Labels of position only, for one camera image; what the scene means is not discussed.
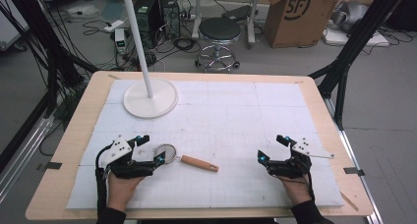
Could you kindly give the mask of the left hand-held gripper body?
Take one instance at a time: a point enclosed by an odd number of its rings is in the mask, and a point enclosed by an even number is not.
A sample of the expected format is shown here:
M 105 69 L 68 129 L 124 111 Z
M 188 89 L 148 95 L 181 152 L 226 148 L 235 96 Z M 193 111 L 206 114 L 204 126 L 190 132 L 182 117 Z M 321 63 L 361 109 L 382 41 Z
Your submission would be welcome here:
M 132 179 L 151 176 L 153 161 L 137 162 L 132 159 L 134 149 L 121 135 L 97 155 L 97 179 L 105 180 L 111 171 L 117 178 Z

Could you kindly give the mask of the mesh strainer with wooden handle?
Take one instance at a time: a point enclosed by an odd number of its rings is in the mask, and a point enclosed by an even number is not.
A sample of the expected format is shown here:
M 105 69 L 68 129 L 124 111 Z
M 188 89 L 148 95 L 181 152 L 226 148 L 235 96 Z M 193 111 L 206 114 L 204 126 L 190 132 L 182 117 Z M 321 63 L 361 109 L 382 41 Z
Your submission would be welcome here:
M 199 169 L 203 169 L 206 171 L 211 171 L 211 172 L 217 172 L 218 171 L 218 167 L 214 164 L 211 164 L 209 162 L 206 162 L 204 160 L 195 158 L 195 157 L 191 157 L 188 155 L 181 155 L 178 156 L 177 155 L 177 149 L 174 145 L 172 144 L 168 144 L 168 143 L 163 143 L 160 144 L 159 146 L 157 146 L 154 150 L 153 153 L 155 155 L 159 155 L 160 153 L 164 152 L 165 153 L 165 163 L 169 164 L 172 163 L 175 160 L 179 160 L 182 163 L 185 163 L 187 165 L 199 168 Z

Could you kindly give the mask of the person's right hand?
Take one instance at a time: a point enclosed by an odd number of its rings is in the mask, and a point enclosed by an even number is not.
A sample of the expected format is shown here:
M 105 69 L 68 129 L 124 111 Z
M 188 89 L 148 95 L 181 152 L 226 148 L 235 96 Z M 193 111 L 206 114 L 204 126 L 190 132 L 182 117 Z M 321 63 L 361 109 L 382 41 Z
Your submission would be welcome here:
M 309 191 L 309 182 L 306 177 L 291 179 L 279 176 L 278 179 L 285 188 L 293 206 L 312 199 Z

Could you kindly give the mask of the person's left hand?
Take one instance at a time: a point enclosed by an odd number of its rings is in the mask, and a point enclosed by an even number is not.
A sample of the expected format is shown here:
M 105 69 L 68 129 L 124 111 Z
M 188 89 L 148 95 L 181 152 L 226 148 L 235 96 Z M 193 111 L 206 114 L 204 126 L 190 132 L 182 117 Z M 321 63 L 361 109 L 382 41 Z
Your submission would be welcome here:
M 108 176 L 108 201 L 109 208 L 124 212 L 130 199 L 133 197 L 136 187 L 144 177 L 121 179 L 113 173 Z

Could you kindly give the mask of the white lamp stand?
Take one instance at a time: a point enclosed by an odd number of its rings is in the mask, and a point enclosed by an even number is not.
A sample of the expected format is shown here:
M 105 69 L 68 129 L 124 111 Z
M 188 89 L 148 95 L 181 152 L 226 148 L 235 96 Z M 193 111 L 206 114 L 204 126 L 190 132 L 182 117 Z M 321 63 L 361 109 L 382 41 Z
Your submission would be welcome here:
M 143 78 L 133 83 L 124 93 L 123 104 L 134 116 L 153 119 L 166 115 L 178 102 L 178 91 L 169 81 L 153 79 L 149 75 L 145 51 L 134 11 L 133 0 L 124 0 L 135 41 Z

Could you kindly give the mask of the black tape strip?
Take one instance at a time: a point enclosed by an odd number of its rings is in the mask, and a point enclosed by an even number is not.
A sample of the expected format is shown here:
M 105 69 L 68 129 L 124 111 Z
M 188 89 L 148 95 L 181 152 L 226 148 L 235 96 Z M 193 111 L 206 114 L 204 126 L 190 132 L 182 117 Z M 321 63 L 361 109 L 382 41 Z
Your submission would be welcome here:
M 359 177 L 365 176 L 365 172 L 362 169 L 358 169 L 356 167 L 345 167 L 343 168 L 345 174 L 356 174 Z
M 48 169 L 59 170 L 62 166 L 62 163 L 59 162 L 47 162 L 46 164 L 39 164 L 36 170 L 45 172 Z

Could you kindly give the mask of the white device with green display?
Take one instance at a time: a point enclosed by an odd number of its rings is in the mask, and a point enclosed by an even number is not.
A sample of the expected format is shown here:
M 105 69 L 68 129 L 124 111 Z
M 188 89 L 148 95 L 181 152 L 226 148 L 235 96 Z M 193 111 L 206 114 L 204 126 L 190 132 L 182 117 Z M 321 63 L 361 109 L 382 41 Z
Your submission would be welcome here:
M 127 44 L 126 44 L 126 36 L 125 31 L 122 28 L 117 28 L 114 31 L 114 41 L 116 49 L 119 53 L 125 53 Z

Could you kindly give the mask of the black metal stand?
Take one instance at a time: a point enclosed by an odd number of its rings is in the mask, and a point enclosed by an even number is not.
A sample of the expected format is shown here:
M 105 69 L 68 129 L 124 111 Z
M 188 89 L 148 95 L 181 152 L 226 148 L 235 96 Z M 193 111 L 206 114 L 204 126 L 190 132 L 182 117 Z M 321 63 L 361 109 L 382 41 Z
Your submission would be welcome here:
M 324 99 L 330 99 L 332 91 L 337 88 L 336 103 L 333 120 L 340 129 L 343 129 L 343 108 L 348 72 L 353 62 L 366 46 L 367 41 L 360 41 L 360 35 L 367 38 L 373 34 L 383 23 L 388 13 L 401 0 L 374 0 L 357 28 L 353 30 L 348 42 L 343 46 L 337 57 L 327 66 L 309 75 L 313 80 L 323 77 L 318 90 Z
M 91 73 L 97 72 L 98 68 L 72 54 L 62 45 L 37 0 L 11 1 L 28 24 L 31 33 L 46 51 L 46 70 L 48 72 L 45 94 L 46 114 L 50 115 L 56 107 L 58 83 L 62 83 L 66 87 L 73 87 L 82 82 L 83 77 L 76 70 L 76 65 Z

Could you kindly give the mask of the brown cardboard box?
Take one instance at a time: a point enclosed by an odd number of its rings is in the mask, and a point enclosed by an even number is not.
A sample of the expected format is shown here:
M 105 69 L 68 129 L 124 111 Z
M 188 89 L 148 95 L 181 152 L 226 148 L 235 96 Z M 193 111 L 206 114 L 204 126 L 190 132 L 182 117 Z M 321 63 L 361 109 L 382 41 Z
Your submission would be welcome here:
M 272 48 L 318 43 L 338 0 L 268 0 L 264 36 Z

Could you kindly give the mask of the white power strip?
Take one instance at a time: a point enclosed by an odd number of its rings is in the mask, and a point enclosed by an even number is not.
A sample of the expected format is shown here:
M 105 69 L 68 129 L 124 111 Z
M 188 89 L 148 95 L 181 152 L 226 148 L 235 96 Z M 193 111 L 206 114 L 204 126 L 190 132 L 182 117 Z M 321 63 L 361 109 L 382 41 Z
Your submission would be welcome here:
M 104 27 L 104 30 L 108 31 L 108 32 L 111 32 L 111 31 L 114 31 L 116 28 L 119 28 L 123 24 L 124 24 L 123 21 L 118 20 L 118 21 L 115 21 L 115 22 L 111 23 L 109 26 Z

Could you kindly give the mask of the black computer tower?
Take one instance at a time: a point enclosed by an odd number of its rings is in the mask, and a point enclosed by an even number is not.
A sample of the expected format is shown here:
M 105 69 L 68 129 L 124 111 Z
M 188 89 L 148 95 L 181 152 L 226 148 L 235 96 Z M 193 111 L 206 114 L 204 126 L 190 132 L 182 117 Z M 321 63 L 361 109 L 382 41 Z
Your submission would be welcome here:
M 134 8 L 144 48 L 155 48 L 160 37 L 180 36 L 177 0 L 137 0 Z

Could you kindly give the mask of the flat white box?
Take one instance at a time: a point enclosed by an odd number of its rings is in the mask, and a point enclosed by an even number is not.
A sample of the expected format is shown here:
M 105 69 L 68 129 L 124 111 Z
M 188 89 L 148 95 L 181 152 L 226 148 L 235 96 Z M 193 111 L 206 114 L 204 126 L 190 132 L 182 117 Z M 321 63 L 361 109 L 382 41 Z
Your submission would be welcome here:
M 388 47 L 388 40 L 380 34 L 378 31 L 370 35 L 369 38 L 366 36 L 360 35 L 358 38 L 360 41 L 366 40 L 366 45 L 368 47 Z M 347 33 L 343 30 L 334 29 L 334 28 L 325 28 L 323 31 L 323 41 L 328 45 L 343 46 L 349 40 Z

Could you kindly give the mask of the black round stool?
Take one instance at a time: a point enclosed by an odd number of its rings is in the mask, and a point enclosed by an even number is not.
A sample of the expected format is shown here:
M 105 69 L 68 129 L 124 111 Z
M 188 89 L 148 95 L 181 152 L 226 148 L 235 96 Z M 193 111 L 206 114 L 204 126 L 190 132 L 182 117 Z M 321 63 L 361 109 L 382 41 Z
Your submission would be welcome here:
M 198 37 L 207 41 L 208 46 L 202 48 L 195 60 L 197 67 L 208 71 L 231 72 L 239 68 L 240 62 L 227 44 L 239 39 L 240 27 L 227 18 L 209 18 L 201 21 L 198 27 Z

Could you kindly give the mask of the grey bag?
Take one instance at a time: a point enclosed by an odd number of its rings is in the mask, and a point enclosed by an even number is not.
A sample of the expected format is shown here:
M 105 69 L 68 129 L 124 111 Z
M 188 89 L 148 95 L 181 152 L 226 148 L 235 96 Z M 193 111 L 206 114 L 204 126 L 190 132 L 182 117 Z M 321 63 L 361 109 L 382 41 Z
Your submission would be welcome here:
M 330 16 L 333 28 L 349 32 L 367 13 L 369 7 L 357 0 L 340 2 Z

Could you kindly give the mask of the aluminium rail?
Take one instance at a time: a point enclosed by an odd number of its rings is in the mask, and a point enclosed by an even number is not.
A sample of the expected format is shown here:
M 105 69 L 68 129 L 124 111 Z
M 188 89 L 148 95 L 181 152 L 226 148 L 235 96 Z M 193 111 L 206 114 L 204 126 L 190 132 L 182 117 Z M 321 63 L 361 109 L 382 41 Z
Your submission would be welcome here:
M 343 146 L 344 146 L 350 160 L 353 162 L 353 167 L 354 167 L 353 171 L 358 175 L 359 179 L 361 180 L 362 186 L 363 186 L 363 188 L 364 188 L 364 190 L 367 194 L 368 200 L 370 201 L 370 203 L 373 207 L 373 212 L 366 217 L 366 220 L 367 220 L 368 224 L 384 224 L 383 218 L 382 218 L 382 216 L 381 216 L 381 214 L 378 210 L 378 207 L 377 207 L 377 205 L 374 201 L 374 198 L 373 198 L 372 193 L 369 189 L 369 186 L 368 186 L 368 184 L 365 180 L 365 172 L 362 169 L 362 167 L 360 166 L 360 164 L 359 164 L 359 162 L 356 158 L 356 155 L 355 155 L 355 153 L 353 151 L 353 148 L 350 144 L 348 136 L 343 129 L 340 129 L 338 127 L 337 124 L 335 124 L 335 126 L 336 126 L 336 129 L 337 129 L 338 133 L 339 133 L 339 136 L 341 138 Z
M 5 200 L 19 177 L 30 162 L 34 153 L 51 130 L 55 117 L 40 118 L 19 143 L 17 153 L 0 173 L 0 204 Z

